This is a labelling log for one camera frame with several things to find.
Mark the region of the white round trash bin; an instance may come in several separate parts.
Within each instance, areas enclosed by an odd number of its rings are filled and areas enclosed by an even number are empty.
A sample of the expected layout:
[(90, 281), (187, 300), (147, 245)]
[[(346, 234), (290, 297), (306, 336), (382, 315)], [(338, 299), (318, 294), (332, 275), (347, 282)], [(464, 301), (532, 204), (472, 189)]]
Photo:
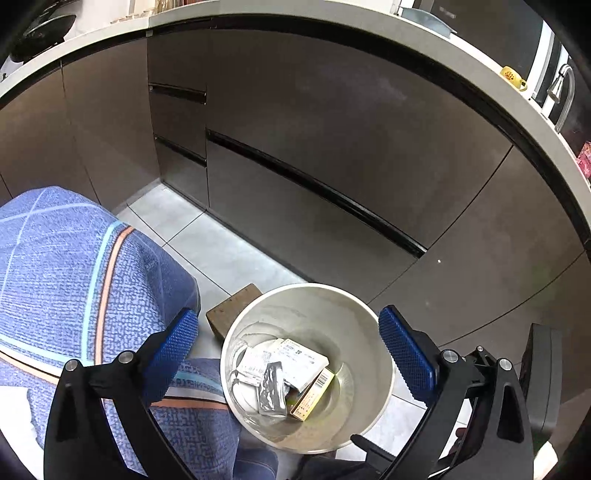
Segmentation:
[[(259, 414), (257, 388), (266, 365), (276, 361), (288, 388), (298, 392), (322, 369), (335, 374), (304, 422), (288, 413), (284, 419)], [(337, 287), (302, 283), (267, 292), (238, 315), (223, 342), (221, 381), (232, 413), (256, 439), (290, 453), (320, 454), (374, 426), (392, 395), (394, 362), (368, 305)]]

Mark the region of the blue plaid tablecloth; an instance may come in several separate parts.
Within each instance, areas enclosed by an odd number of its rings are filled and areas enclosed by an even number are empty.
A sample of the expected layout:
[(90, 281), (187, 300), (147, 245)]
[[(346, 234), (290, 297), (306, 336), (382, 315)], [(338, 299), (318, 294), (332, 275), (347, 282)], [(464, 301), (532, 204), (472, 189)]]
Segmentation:
[[(63, 367), (137, 350), (183, 309), (195, 280), (160, 246), (84, 196), (56, 186), (1, 207), (1, 452), (5, 479), (39, 479)], [(199, 479), (273, 479), (272, 451), (242, 443), (216, 358), (183, 360), (151, 413)]]

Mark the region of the dark kitchen cabinets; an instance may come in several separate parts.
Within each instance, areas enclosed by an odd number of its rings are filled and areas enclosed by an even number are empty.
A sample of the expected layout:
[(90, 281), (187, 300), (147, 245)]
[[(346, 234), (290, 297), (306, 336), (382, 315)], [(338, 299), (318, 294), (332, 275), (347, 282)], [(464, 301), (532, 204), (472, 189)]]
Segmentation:
[(439, 86), (309, 35), (198, 25), (107, 40), (1, 102), (8, 193), (115, 207), (155, 179), (310, 280), (440, 345), (590, 338), (581, 235), (529, 155)]

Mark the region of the brown cardboard box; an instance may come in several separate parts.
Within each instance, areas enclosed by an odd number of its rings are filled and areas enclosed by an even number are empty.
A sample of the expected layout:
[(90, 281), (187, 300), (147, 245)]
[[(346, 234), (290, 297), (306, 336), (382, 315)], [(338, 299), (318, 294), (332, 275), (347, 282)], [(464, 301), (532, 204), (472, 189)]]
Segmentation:
[(250, 283), (207, 311), (205, 317), (209, 326), (211, 326), (214, 337), (220, 342), (224, 342), (231, 325), (238, 318), (238, 315), (262, 295), (263, 293), (260, 292), (259, 288)]

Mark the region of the black wok pan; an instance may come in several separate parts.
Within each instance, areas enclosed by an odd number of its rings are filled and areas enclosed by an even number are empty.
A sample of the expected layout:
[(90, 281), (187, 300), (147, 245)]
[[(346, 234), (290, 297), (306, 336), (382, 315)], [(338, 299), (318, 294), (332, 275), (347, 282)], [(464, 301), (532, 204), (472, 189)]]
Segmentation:
[(75, 20), (75, 14), (68, 14), (40, 23), (21, 36), (10, 52), (10, 59), (15, 63), (27, 63), (46, 50), (63, 43)]

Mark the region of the pink package on counter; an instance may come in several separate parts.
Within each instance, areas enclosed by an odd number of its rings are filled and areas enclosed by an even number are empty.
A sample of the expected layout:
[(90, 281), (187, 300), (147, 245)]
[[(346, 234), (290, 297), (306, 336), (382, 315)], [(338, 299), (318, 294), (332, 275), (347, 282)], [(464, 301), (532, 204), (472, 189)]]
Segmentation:
[(583, 176), (591, 181), (591, 142), (586, 141), (577, 156), (577, 165)]

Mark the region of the small tan barcode box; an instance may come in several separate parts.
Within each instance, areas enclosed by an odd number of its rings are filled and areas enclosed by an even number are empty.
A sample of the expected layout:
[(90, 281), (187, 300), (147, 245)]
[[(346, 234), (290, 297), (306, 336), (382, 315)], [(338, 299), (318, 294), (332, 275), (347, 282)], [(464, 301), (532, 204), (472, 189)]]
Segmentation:
[(329, 390), (335, 374), (325, 368), (318, 373), (315, 380), (303, 392), (291, 389), (287, 395), (287, 413), (298, 421), (304, 422), (315, 410), (322, 397)]

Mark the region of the yellow mug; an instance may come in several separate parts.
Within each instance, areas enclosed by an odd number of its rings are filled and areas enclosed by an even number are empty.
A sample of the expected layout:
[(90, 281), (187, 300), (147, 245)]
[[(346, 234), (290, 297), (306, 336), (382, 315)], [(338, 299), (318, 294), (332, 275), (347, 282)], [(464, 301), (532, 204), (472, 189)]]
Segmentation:
[(528, 89), (527, 81), (512, 67), (504, 66), (500, 71), (500, 75), (518, 91), (526, 91)]

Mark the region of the blue grey cloth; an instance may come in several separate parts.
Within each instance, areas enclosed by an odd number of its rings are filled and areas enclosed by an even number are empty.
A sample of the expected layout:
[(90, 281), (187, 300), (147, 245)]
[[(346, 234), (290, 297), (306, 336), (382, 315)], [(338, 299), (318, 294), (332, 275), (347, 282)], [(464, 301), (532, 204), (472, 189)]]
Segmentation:
[(446, 38), (456, 34), (456, 31), (443, 20), (422, 9), (403, 7), (401, 16)]

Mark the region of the silver foil blister pack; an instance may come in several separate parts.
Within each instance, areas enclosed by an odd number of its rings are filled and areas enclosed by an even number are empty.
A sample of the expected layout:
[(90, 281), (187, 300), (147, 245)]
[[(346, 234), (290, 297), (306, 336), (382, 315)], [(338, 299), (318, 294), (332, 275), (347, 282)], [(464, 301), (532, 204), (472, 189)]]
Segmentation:
[(280, 361), (267, 364), (257, 388), (259, 414), (276, 419), (286, 418), (288, 391), (290, 388), (284, 381), (283, 364)]

